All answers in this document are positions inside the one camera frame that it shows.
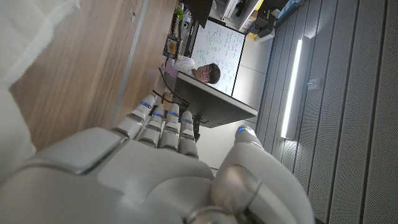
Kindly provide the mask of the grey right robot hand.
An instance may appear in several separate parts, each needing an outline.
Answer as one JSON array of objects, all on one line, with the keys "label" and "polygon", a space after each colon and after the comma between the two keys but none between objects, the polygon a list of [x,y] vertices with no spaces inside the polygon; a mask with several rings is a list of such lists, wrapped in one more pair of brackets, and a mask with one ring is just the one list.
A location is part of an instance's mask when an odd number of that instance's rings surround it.
[{"label": "grey right robot hand", "polygon": [[91,128],[37,152],[1,90],[2,223],[313,223],[301,184],[249,126],[217,173],[198,159],[190,113],[150,112]]}]

